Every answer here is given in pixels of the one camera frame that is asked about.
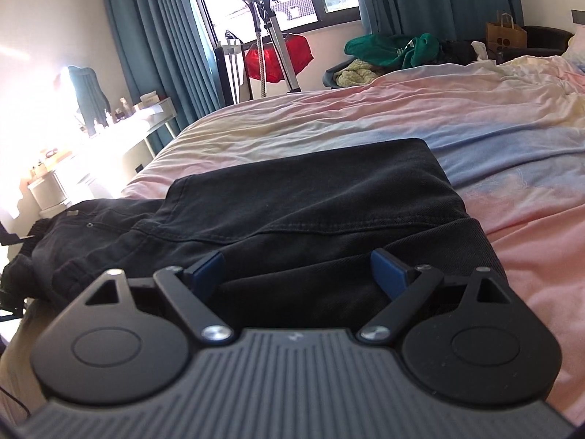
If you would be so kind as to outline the black pants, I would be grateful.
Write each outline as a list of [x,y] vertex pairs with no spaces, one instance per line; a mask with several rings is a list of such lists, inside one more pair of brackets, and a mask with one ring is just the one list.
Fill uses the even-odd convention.
[[117,267],[147,278],[213,254],[211,308],[231,325],[355,330],[388,304],[384,249],[446,274],[502,265],[424,141],[406,139],[187,176],[162,199],[95,199],[38,222],[1,288],[63,309]]

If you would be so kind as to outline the white vanity table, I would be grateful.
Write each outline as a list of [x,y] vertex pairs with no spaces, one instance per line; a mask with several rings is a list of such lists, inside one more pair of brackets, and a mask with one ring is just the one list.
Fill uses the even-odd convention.
[[138,110],[132,116],[104,129],[100,134],[87,139],[79,149],[81,155],[89,155],[92,161],[113,161],[122,158],[136,145],[145,143],[154,158],[154,150],[148,137],[165,128],[170,138],[177,138],[180,131],[171,122],[177,117],[173,101],[167,97],[150,107]]

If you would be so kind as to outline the white drawer dresser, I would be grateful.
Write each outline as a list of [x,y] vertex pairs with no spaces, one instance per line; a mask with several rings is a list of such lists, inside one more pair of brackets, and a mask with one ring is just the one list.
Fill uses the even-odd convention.
[[[67,202],[62,206],[53,208],[46,212],[39,210],[39,206],[29,192],[28,183],[37,176],[46,172],[55,172],[64,192],[67,195]],[[67,193],[64,178],[59,175],[56,168],[41,169],[27,179],[17,180],[15,176],[1,177],[1,246],[9,247],[22,244],[29,236],[27,229],[32,223],[42,218],[52,218],[63,212],[72,203],[71,195]]]

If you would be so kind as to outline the wavy vanity mirror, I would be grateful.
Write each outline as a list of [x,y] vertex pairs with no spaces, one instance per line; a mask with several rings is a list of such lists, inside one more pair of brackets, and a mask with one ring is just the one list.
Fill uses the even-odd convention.
[[69,78],[78,100],[78,108],[89,136],[96,134],[96,126],[108,126],[106,114],[110,103],[99,84],[97,74],[91,67],[67,67]]

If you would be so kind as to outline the beige knitted garment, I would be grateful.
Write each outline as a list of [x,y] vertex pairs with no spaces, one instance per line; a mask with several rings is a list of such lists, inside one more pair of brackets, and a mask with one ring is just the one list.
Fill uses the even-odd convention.
[[346,88],[369,84],[384,73],[382,68],[364,60],[353,60],[347,67],[338,70],[333,79],[339,87]]

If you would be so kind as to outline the green garment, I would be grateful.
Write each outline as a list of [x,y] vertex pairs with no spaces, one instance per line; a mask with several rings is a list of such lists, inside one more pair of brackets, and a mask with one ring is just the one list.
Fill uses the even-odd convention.
[[355,38],[344,46],[344,53],[375,67],[388,70],[420,67],[440,56],[441,42],[432,34],[419,36],[370,34]]

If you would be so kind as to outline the teal curtain left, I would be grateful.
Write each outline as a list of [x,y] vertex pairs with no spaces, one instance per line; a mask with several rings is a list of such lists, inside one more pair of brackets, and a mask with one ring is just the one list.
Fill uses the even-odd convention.
[[225,106],[215,55],[195,0],[104,0],[134,104],[155,91],[174,103],[181,131]]

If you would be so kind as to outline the brown paper bag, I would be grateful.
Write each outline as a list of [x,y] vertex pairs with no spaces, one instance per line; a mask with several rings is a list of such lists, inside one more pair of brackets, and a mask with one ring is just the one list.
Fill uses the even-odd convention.
[[485,37],[488,55],[497,57],[502,50],[525,50],[528,34],[514,22],[510,13],[501,13],[496,22],[487,22]]

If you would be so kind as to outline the silver garment steamer stand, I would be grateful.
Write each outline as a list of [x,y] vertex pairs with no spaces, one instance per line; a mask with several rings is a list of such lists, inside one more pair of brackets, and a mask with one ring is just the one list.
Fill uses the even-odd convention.
[[284,82],[287,84],[289,93],[301,92],[298,85],[297,75],[294,73],[293,63],[291,62],[290,53],[287,50],[284,34],[280,29],[280,24],[276,12],[272,8],[273,2],[280,0],[241,0],[249,9],[254,25],[256,35],[256,46],[259,53],[259,74],[261,84],[261,97],[267,96],[267,66],[266,66],[266,48],[264,45],[263,33],[268,35],[269,43],[275,50],[277,62],[284,76]]

